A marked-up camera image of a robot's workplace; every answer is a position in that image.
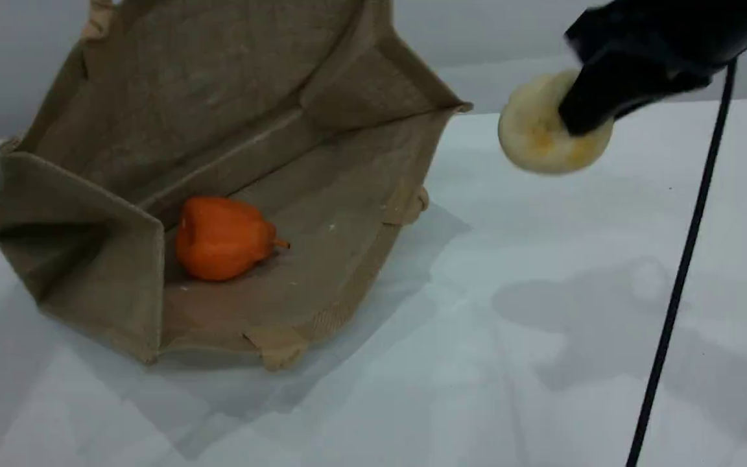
gray background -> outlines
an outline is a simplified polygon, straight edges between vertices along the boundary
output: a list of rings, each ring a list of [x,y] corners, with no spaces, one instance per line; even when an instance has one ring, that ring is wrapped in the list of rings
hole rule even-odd
[[[25,129],[77,39],[86,0],[0,0],[0,138]],[[478,112],[534,75],[573,65],[561,38],[591,0],[396,0],[397,29]],[[684,97],[718,97],[718,85]],[[747,97],[747,53],[738,97]]]

bag handle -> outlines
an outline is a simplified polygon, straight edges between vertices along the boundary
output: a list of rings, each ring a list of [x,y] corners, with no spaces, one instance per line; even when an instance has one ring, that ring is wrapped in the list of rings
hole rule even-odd
[[[115,5],[112,0],[88,0],[88,21],[82,29],[86,41],[105,39],[112,26]]]

black cable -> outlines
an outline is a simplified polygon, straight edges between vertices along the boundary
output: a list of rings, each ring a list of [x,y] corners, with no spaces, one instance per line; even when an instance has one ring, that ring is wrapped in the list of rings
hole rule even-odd
[[[734,93],[735,76],[736,59],[729,63],[728,70],[726,71],[726,85],[722,90],[720,110],[717,113],[717,123],[714,125],[714,136],[711,138],[711,147],[708,150],[708,157],[705,160],[705,170],[702,172],[702,183],[700,183],[699,186],[699,195],[696,198],[696,207],[694,207],[693,210],[691,227],[688,229],[685,249],[682,252],[679,269],[676,271],[676,281],[673,283],[673,292],[670,293],[670,302],[667,305],[665,325],[661,329],[659,346],[656,348],[656,357],[653,360],[653,367],[652,370],[650,370],[650,378],[647,380],[647,388],[644,392],[644,401],[641,402],[641,411],[639,412],[638,420],[635,423],[634,440],[632,441],[632,446],[630,446],[630,455],[628,456],[626,467],[637,466],[638,458],[641,454],[641,445],[644,443],[644,437],[647,432],[647,425],[650,423],[650,414],[653,410],[653,401],[656,399],[656,390],[659,388],[661,370],[664,369],[667,350],[670,348],[670,338],[673,335],[673,325],[676,324],[676,314],[679,311],[679,303],[682,301],[682,292],[685,289],[685,279],[687,279],[688,269],[691,268],[693,250],[694,247],[696,247],[696,239],[699,237],[699,227],[702,224],[702,215],[705,213],[705,204],[706,201],[708,201],[708,190],[711,189],[711,178],[714,175],[714,167],[717,165],[717,154],[720,152],[722,133],[726,127],[731,96]]]

white tabletop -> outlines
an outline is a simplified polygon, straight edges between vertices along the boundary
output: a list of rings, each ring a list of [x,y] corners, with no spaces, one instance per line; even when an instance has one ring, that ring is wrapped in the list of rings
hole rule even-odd
[[[130,359],[41,316],[0,255],[0,466],[623,465],[717,104],[617,125],[588,171],[459,116],[357,318],[293,372]],[[643,455],[747,467],[747,101],[736,101]]]

